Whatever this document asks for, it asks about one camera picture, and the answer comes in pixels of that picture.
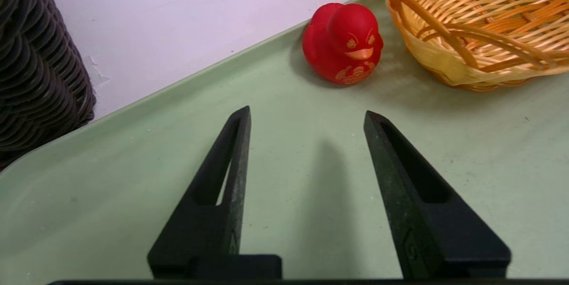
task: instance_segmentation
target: green tray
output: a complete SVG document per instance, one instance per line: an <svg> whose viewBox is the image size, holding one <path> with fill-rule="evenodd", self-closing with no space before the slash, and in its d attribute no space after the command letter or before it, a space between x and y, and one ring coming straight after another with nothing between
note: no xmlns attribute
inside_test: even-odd
<svg viewBox="0 0 569 285"><path fill-rule="evenodd" d="M307 66L304 24L23 157L0 176L0 284L147 278L146 254L227 117L250 105L242 253L287 278L400 277L362 130L388 117L510 246L510 277L569 277L569 78L478 94L405 52L384 0L366 81Z"/></svg>

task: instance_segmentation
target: red rubber duck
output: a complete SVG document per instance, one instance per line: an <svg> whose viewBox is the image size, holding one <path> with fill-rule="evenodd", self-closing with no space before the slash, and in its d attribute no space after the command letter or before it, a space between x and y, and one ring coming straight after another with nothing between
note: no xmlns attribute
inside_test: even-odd
<svg viewBox="0 0 569 285"><path fill-rule="evenodd" d="M358 4L320 7L302 40L307 62L337 84L354 84L372 74L383 47L376 17Z"/></svg>

